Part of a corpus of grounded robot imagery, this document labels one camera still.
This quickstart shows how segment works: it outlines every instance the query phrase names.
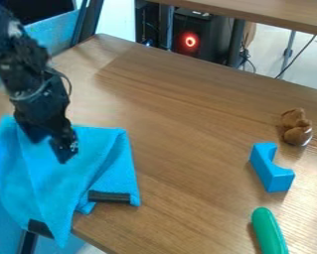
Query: wood grain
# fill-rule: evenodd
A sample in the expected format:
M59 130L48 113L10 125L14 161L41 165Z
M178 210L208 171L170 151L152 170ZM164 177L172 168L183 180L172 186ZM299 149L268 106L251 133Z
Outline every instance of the wood grain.
M317 0L150 0L317 35Z
M317 253L317 90L108 36L54 62L74 84L75 123L127 129L143 201L77 214L74 234L111 253L258 253L248 223L265 205L290 253ZM315 136L304 150L279 143L276 163L296 179L267 194L249 151L279 142L274 125L293 107Z

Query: computer tower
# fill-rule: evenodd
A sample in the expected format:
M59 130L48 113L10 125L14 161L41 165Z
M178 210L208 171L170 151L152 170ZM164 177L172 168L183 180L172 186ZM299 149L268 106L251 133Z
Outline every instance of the computer tower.
M179 8L174 14L173 51L224 64L229 51L232 20Z

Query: cable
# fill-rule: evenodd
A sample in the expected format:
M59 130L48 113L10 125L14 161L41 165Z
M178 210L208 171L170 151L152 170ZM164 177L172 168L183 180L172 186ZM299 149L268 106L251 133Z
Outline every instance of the cable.
M229 28L231 33L233 32L233 26L232 26L232 22L231 19L228 18L228 24L229 24ZM251 60L249 60L249 58L251 58L251 55L248 53L248 49L245 47L245 42L244 42L245 38L243 38L240 42L240 46L242 48L242 51L240 52L240 56L243 58L243 62L241 63L241 65L245 64L246 62L248 62L251 67L252 67L252 72L256 73L257 72L257 68L255 67L255 65L253 64L253 62Z
M252 63L252 61L250 61L249 59L246 59L246 61L251 65L253 73L256 73L257 69L255 65Z
M145 24L146 26L152 28L154 30L154 32L156 32L157 35L159 35L159 30L157 28L155 28L152 24L150 24L148 22L143 22L143 24Z
M316 38L316 35L314 35L309 42L303 47L303 49L296 55L296 57L290 62L290 64L288 64L275 78L279 78L280 76L282 76L286 70L288 70L292 64L294 64L294 62L297 60L297 58L305 51L305 49L308 48L308 46L314 41L314 39Z
M51 68L51 67L47 67L46 72L54 74L54 75L58 75L59 77L64 78L69 84L69 96L71 96L71 94L72 94L72 83L71 83L70 79L65 74L63 74L62 72L59 72L58 70L56 70L54 68Z

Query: floor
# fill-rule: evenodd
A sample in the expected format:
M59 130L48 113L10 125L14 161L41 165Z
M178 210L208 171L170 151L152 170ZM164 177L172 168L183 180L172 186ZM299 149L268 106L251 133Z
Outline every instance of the floor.
M105 252L86 244L82 249L80 249L77 254L106 254Z
M251 54L250 60L256 66L256 73L271 77L279 74L289 35L290 30L287 29L257 25L255 38L248 48ZM296 33L293 57L311 38L310 34ZM251 66L248 63L246 69L251 71ZM292 67L286 71L283 79L317 89L317 37Z

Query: chair leg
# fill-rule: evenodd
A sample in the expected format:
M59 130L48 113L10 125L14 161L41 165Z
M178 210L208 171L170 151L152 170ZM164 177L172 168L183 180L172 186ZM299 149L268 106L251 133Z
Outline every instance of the chair leg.
M175 7L170 5L161 4L159 6L160 16L160 38L159 45L163 46L165 50L172 50L173 44L173 19Z
M23 230L20 237L17 254L33 254L37 246L38 235Z
M245 27L245 20L235 19L232 31L232 37L230 39L229 45L229 55L227 66L238 68L240 66L239 62L239 52L241 47L241 41L243 39Z

